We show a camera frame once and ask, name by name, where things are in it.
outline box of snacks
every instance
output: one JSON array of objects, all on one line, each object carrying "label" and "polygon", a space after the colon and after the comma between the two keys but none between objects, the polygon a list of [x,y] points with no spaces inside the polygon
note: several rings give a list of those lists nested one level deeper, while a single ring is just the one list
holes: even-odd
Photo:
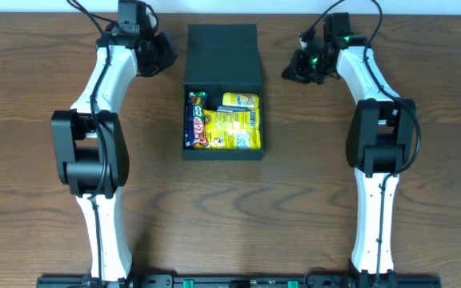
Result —
[{"label": "box of snacks", "polygon": [[254,24],[189,25],[182,156],[260,160],[263,76]]}]

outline yellow snack bag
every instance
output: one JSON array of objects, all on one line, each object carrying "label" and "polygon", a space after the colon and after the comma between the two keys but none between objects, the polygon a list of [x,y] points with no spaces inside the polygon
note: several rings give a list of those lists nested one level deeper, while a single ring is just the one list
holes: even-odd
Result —
[{"label": "yellow snack bag", "polygon": [[222,105],[255,110],[259,108],[259,96],[257,94],[226,92],[223,95]]},{"label": "yellow snack bag", "polygon": [[259,109],[234,113],[204,110],[204,122],[207,149],[261,149]]}]

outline wooden table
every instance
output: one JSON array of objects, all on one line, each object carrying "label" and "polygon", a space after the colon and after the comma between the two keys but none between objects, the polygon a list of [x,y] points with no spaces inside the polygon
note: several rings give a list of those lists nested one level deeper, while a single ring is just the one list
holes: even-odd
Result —
[{"label": "wooden table", "polygon": [[[139,269],[180,274],[345,270],[357,192],[344,143],[355,110],[344,81],[280,78],[314,15],[162,14],[178,45],[173,67],[136,78],[121,121],[130,154],[123,198]],[[377,16],[352,16],[369,35]],[[261,162],[180,157],[188,23],[257,23],[265,91]],[[50,116],[68,109],[94,67],[98,32],[81,14],[0,14],[0,285],[43,273],[86,274],[85,222],[58,180]],[[461,287],[461,17],[386,16],[374,43],[383,75],[413,98],[423,129],[395,199],[395,269],[435,272]]]}]

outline open box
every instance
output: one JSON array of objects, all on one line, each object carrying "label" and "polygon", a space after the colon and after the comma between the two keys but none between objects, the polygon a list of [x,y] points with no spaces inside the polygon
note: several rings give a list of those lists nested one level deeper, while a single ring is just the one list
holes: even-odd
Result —
[{"label": "open box", "polygon": [[[190,92],[207,92],[206,104],[217,110],[226,92],[259,96],[260,150],[205,150],[185,146],[182,156],[189,160],[260,160],[264,156],[263,75],[257,47],[255,24],[189,25],[188,51],[184,72],[184,106]],[[186,109],[184,109],[186,127]]]}]

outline white wall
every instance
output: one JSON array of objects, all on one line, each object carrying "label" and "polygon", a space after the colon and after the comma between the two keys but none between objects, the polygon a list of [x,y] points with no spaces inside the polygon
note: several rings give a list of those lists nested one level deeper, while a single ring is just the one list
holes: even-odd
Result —
[{"label": "white wall", "polygon": [[[79,0],[89,11],[114,12],[118,0]],[[149,0],[156,12],[321,13],[335,0]],[[385,14],[458,14],[461,0],[379,0]],[[65,0],[0,0],[0,12],[70,12]],[[370,0],[347,0],[335,12],[375,14]]]}]

